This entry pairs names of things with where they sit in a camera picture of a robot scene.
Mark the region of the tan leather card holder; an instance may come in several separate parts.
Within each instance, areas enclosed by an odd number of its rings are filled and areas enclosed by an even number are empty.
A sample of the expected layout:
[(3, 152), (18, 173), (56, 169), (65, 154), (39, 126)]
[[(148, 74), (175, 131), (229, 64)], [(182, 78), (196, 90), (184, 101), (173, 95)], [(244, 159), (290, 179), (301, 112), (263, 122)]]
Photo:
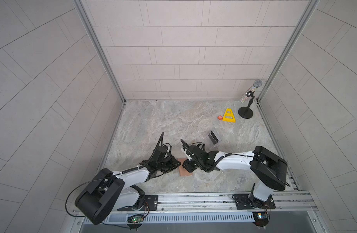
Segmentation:
[(192, 176), (193, 173), (190, 173), (188, 172), (184, 167), (183, 167), (183, 164), (184, 162), (187, 160), (187, 158), (178, 158), (177, 159), (181, 165), (179, 166), (179, 174), (180, 174), (180, 177), (187, 177), (187, 176)]

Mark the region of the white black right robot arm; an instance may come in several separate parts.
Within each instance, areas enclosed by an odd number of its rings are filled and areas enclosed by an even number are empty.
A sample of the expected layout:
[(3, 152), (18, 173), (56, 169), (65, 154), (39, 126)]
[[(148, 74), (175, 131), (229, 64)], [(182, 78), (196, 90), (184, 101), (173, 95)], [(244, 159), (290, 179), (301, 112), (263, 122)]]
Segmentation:
[(204, 172), (215, 170), (246, 170), (253, 172), (258, 178), (251, 193), (247, 197), (234, 197), (237, 203), (254, 209), (270, 208), (267, 203), (274, 191), (284, 191), (286, 186), (287, 162), (262, 146), (256, 146), (248, 152), (206, 152), (199, 144), (187, 144), (182, 142), (182, 151), (187, 160), (183, 167), (188, 172), (201, 169)]

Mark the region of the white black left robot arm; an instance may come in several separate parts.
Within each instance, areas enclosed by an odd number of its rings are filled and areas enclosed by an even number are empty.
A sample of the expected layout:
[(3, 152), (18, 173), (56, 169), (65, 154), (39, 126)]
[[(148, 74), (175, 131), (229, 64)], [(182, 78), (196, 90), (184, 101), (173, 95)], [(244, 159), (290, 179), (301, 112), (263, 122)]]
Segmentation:
[(149, 159), (120, 172), (102, 169), (75, 200), (77, 207), (94, 225), (103, 222), (117, 209), (141, 209), (145, 192), (137, 186), (177, 169), (181, 163), (171, 154), (171, 146), (156, 146)]

